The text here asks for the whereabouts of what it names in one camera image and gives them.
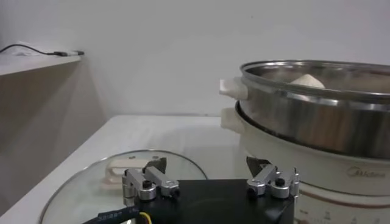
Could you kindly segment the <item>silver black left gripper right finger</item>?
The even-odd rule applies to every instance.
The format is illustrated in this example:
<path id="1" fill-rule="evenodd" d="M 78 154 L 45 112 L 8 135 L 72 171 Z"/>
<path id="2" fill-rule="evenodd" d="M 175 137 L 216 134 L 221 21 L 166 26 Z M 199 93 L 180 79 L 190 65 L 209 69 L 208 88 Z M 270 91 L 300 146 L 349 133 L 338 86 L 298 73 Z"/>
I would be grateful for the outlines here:
<path id="1" fill-rule="evenodd" d="M 294 167 L 285 172 L 266 159 L 246 157 L 252 178 L 246 181 L 247 194 L 250 198 L 264 196 L 267 192 L 277 199 L 297 198 L 299 196 L 300 175 Z"/>

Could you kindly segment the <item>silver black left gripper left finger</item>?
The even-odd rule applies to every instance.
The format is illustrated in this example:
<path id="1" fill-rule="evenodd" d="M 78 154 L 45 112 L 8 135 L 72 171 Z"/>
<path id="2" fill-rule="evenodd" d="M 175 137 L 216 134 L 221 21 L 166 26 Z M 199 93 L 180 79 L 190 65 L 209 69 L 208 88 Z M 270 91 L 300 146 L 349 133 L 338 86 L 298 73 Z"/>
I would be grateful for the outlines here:
<path id="1" fill-rule="evenodd" d="M 166 174 L 166 158 L 149 161 L 142 168 L 127 168 L 122 175 L 122 200 L 125 206 L 136 201 L 150 202 L 158 196 L 176 200 L 180 196 L 178 180 Z"/>

